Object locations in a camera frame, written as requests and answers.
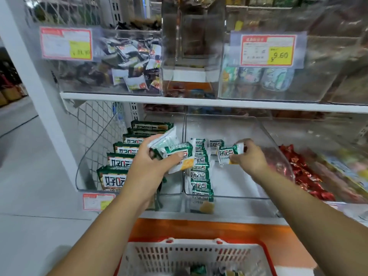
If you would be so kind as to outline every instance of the hand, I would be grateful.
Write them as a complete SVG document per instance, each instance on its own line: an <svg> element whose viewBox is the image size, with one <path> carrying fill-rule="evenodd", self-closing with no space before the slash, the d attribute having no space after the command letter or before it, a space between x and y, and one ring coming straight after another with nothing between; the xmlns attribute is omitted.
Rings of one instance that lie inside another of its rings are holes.
<svg viewBox="0 0 368 276"><path fill-rule="evenodd" d="M163 160L151 159L148 144L160 136L162 135L150 136L140 144L138 153L129 168L124 186L120 191L121 195L131 199L132 203L137 203L138 214L141 214L149 206L164 174L177 165L184 156L183 152L179 152Z"/></svg>
<svg viewBox="0 0 368 276"><path fill-rule="evenodd" d="M251 177L255 177L260 172L264 172L265 169L268 169L264 153L259 146L254 144L253 140L243 139L237 143L240 142L243 142L247 147L246 153L231 155L231 162L239 164Z"/></svg>

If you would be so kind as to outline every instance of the white plastic basket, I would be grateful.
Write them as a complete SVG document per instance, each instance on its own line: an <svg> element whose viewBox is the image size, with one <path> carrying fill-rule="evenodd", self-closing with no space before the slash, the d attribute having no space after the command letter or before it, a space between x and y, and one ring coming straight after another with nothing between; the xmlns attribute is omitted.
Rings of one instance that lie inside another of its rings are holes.
<svg viewBox="0 0 368 276"><path fill-rule="evenodd" d="M245 276L277 276L267 248L261 242L174 238L129 242L115 275L172 275L194 264L206 265L208 273L227 267L236 268Z"/></svg>

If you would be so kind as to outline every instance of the yellow price label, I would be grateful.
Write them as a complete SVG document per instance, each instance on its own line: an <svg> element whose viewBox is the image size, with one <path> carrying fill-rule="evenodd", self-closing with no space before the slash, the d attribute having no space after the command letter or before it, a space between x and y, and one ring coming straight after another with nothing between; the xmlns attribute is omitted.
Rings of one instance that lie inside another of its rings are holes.
<svg viewBox="0 0 368 276"><path fill-rule="evenodd" d="M293 53L292 46L270 47L267 64L291 66Z"/></svg>
<svg viewBox="0 0 368 276"><path fill-rule="evenodd" d="M101 210L105 210L105 208L112 202L112 200L103 200L101 201Z"/></svg>
<svg viewBox="0 0 368 276"><path fill-rule="evenodd" d="M69 41L70 57L73 59L92 60L91 45L87 41Z"/></svg>

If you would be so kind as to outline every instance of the red basket rim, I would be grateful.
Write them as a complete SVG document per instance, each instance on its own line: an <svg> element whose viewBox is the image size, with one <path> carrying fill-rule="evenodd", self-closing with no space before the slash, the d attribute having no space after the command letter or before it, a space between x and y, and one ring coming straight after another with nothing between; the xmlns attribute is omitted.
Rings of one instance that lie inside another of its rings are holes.
<svg viewBox="0 0 368 276"><path fill-rule="evenodd" d="M158 242L162 242L166 239L168 239L170 237L140 237L140 238L129 238L128 242L152 242L152 243L158 243ZM267 249L267 246L266 244L264 244L262 241L260 240L257 240L257 239L254 239L254 238L248 238L248 239L232 239L232 238L226 238L226 239L223 239L223 238L219 238L227 243L230 243L230 244L257 244L257 245L260 245L264 251L264 254L266 255L266 259L267 259L267 262L268 262L268 265L270 267L270 270L271 270L271 273L273 276L277 276L277 273L276 273L276 269L274 267L274 263L272 262L271 260L271 256L268 252L268 249ZM119 265L117 266L116 270L115 270L115 273L114 273L114 276L117 276L117 274L119 273L119 268L120 268L120 264L122 262L122 259L120 259L119 261Z"/></svg>

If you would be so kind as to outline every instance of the orange panel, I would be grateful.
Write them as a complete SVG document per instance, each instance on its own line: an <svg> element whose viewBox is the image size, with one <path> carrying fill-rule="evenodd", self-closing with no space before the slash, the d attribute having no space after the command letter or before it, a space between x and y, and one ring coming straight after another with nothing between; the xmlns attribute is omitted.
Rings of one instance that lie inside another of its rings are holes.
<svg viewBox="0 0 368 276"><path fill-rule="evenodd" d="M257 239L266 244L274 265L314 268L315 261L288 226L214 223L188 220L138 219L131 239Z"/></svg>

